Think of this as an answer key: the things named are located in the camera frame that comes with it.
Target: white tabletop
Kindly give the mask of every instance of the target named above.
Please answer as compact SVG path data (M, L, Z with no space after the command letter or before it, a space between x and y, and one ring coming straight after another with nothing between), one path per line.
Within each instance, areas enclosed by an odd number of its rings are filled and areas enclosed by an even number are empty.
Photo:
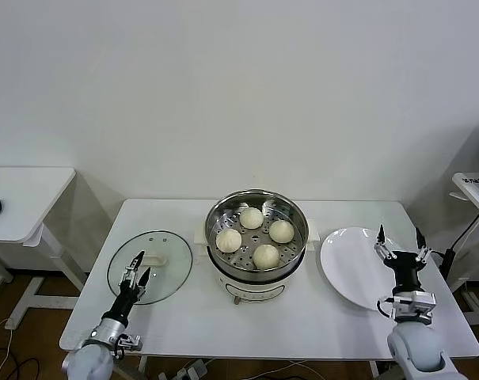
M346 226L378 229L403 249L416 249L415 230L395 202L297 202L313 219L321 238ZM193 244L196 226L214 204L211 200L125 201L60 339L71 350L98 324L114 301L106 272L116 250L148 230L182 236L195 255L183 287L164 301L135 306L127 332L143 337L144 355L272 359L391 359L386 338L394 322L342 298L317 269L316 253L306 254L287 289L263 303L234 305L215 282L211 262ZM432 327L452 357L477 356L479 344L436 266L430 260L420 273L435 293Z
M73 168L0 168L0 242L30 238L74 175Z

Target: power strip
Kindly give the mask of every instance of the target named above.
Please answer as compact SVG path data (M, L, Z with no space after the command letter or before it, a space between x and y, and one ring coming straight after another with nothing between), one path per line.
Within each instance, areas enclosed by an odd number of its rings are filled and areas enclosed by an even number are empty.
M188 369L181 368L171 380L199 380L207 374L207 368L202 359L196 360ZM165 372L158 375L158 380L169 380Z

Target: stainless steel pot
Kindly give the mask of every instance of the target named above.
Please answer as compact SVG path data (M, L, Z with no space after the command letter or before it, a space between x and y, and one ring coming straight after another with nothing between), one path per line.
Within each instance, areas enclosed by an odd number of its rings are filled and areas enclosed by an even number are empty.
M262 226L248 230L241 225L239 215L246 207L262 211ZM294 239L287 244L277 243L269 237L270 225L280 219L294 227ZM234 228L241 234L241 248L234 253L223 253L216 246L216 236L226 228ZM229 194L217 202L207 214L205 234L209 257L221 272L243 283L265 284L284 279L297 269L308 241L308 222L299 207L288 198L275 192L252 189ZM279 250L278 268L257 269L253 252L262 244L274 245Z

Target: white wall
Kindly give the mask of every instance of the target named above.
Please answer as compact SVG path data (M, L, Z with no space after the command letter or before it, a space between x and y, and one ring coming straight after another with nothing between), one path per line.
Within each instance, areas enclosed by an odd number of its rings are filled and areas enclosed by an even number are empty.
M479 0L0 0L0 165L72 165L111 217L250 187L410 207L477 126Z

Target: steamed bun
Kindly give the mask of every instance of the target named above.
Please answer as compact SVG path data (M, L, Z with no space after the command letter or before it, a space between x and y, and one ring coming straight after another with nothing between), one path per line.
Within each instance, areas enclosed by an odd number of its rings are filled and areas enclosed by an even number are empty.
M216 236L216 246L224 253L236 252L241 247L241 234L226 228Z
M264 216L257 208L248 207L241 211L239 222L241 222L243 227L249 230L254 230L262 226L262 223L264 223Z
M270 244L260 245L253 253L253 263L261 270L276 268L279 264L278 249Z
M269 236L277 243L288 243L294 238L294 227L284 220L276 220L269 228Z

